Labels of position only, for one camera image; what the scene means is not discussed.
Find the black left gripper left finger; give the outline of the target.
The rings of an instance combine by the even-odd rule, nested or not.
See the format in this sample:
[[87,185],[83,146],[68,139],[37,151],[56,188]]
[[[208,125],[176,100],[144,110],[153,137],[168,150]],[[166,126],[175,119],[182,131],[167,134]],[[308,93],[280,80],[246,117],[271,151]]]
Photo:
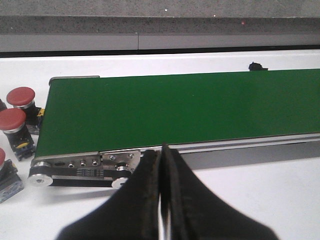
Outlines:
[[132,176],[104,204],[66,226],[59,240],[157,240],[160,152],[144,153]]

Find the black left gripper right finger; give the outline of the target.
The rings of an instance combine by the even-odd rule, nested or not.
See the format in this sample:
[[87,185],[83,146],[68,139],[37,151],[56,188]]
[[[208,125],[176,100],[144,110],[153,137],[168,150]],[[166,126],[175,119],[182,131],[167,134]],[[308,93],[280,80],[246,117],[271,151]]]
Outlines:
[[172,240],[276,240],[269,227],[209,190],[176,149],[161,150],[161,206]]

